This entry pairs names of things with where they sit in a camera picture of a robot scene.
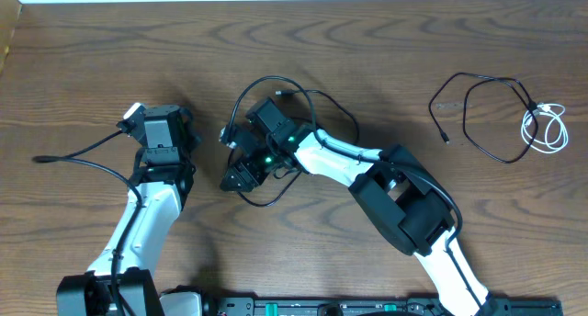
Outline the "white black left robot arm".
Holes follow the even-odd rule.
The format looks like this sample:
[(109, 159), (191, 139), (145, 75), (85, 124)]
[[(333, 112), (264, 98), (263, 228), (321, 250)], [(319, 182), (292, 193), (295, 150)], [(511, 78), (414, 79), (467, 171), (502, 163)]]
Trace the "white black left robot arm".
[(128, 201), (106, 247), (82, 275), (65, 277), (56, 291), (61, 315), (199, 315), (200, 296), (182, 293), (162, 302), (153, 275), (166, 236), (194, 184), (191, 153), (200, 137), (193, 116), (177, 105), (134, 104), (118, 123), (140, 149)]

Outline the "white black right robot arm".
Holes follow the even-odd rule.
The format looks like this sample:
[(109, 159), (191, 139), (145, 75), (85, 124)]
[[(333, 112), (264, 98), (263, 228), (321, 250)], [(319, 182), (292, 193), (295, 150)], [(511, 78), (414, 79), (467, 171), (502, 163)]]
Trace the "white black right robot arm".
[(433, 281), (443, 309), (488, 315), (492, 295), (460, 249), (462, 214), (447, 191), (405, 148), (366, 149), (337, 140), (314, 118), (297, 123), (266, 98), (246, 113), (247, 127), (231, 119), (220, 142), (240, 149), (220, 187), (240, 196), (279, 168), (322, 175), (345, 186), (380, 235), (415, 256)]

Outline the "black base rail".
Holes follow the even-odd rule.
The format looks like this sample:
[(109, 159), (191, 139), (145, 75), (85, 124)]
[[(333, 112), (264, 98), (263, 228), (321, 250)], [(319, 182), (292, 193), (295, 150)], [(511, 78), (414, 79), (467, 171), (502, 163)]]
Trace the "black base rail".
[[(320, 316), (320, 315), (449, 315), (438, 299), (203, 299), (194, 292), (169, 294), (160, 298), (166, 315), (226, 316)], [(497, 299), (491, 315), (562, 316), (557, 301)]]

